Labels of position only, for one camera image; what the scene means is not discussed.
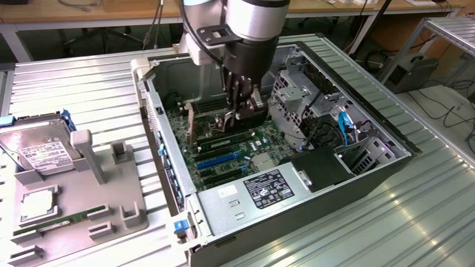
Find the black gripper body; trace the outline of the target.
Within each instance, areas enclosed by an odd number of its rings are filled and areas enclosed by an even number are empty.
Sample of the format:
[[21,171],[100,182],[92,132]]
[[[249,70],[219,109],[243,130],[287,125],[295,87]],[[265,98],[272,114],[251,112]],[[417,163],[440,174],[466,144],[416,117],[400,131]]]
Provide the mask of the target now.
[[277,36],[265,41],[243,39],[225,44],[221,67],[224,79],[231,75],[261,81],[272,64],[277,44]]

